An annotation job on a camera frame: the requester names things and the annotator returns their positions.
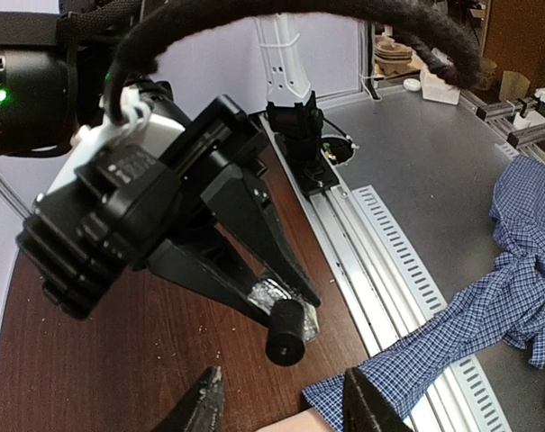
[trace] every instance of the white bracket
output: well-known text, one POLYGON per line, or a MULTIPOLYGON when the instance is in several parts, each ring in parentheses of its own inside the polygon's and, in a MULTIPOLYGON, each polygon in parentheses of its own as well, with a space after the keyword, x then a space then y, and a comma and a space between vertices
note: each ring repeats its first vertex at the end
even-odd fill
POLYGON ((106 145, 122 145, 130 137, 130 143, 139 144, 158 158, 184 131, 184 126, 177 121, 153 114, 150 107, 141 101, 137 88, 124 88, 122 111, 128 119, 123 125, 115 125, 104 116, 100 126, 93 129, 87 126, 80 128, 71 140, 74 149, 50 186, 48 194, 76 180, 76 169, 86 164, 106 145))
POLYGON ((275 106, 306 104, 312 95, 300 52, 294 16, 286 13, 255 18, 268 81, 268 101, 275 106))

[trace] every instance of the checkered fabric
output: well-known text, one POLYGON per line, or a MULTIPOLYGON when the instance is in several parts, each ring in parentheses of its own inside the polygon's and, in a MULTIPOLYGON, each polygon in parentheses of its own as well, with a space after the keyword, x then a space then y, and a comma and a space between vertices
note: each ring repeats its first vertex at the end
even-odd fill
MULTIPOLYGON (((502 339, 531 347, 530 364, 545 365, 545 166, 517 157, 495 186, 490 216, 503 250, 494 271, 360 366, 403 419, 450 364, 502 339)), ((342 431, 342 385, 338 376, 304 389, 337 431, 342 431)))

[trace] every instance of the white container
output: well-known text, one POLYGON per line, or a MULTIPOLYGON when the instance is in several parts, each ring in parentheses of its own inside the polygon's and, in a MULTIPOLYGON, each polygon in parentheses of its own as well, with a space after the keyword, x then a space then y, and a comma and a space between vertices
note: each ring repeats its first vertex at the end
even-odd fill
POLYGON ((518 131, 531 127, 531 120, 521 116, 519 112, 514 115, 513 126, 518 131))
POLYGON ((422 84, 422 97, 425 100, 451 105, 459 104, 460 89, 446 84, 443 79, 432 74, 426 66, 420 71, 420 82, 422 84))

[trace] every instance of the brown wooden surface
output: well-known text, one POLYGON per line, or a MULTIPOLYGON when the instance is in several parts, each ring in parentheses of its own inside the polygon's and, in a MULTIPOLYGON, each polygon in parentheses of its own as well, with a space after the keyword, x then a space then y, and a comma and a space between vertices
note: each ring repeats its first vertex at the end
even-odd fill
POLYGON ((321 335, 295 367, 272 365, 266 330, 234 310, 127 274, 86 322, 41 295, 20 258, 0 338, 0 432, 148 431, 208 365, 225 374, 224 431, 254 431, 304 408, 301 390, 366 358, 332 274, 276 157, 268 183, 287 235, 319 289, 321 335))
POLYGON ((545 0, 492 0, 485 57, 545 87, 545 0))

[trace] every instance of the black cable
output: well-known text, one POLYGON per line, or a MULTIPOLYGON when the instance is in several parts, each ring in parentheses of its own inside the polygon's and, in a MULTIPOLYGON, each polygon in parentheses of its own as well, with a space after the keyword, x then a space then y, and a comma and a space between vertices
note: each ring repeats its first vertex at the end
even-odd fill
POLYGON ((418 77, 420 75, 420 70, 412 70, 410 72, 406 72, 404 74, 398 74, 391 77, 385 77, 385 81, 394 81, 396 79, 400 78, 407 78, 407 77, 418 77))
POLYGON ((344 138, 347 138, 349 137, 350 135, 348 133, 346 133, 344 130, 342 130, 336 123, 334 123, 333 121, 330 121, 328 120, 326 117, 324 117, 324 121, 327 122, 328 124, 330 124, 332 126, 332 128, 337 131, 340 135, 342 135, 342 137, 344 138))
POLYGON ((467 21, 470 24, 470 30, 474 33, 474 37, 478 42, 478 46, 480 46, 480 38, 478 38, 477 29, 474 26, 474 22, 472 21, 472 15, 470 14, 469 10, 467 10, 467 21))
POLYGON ((68 13, 58 21, 57 38, 69 44, 93 37, 138 14, 142 0, 113 0, 88 13, 68 13))
POLYGON ((105 92, 106 111, 114 122, 122 121, 118 114, 123 82, 118 80, 131 72, 155 73, 157 56, 172 43, 247 17, 281 13, 327 13, 391 25, 418 35, 412 41, 419 44, 420 52, 430 54, 423 60, 433 74, 462 88, 477 82, 480 63, 469 34, 447 16, 421 4, 405 0, 171 0, 136 25, 120 43, 106 84, 110 87, 105 92), (430 47, 444 52, 454 65, 432 61, 436 58, 430 47))

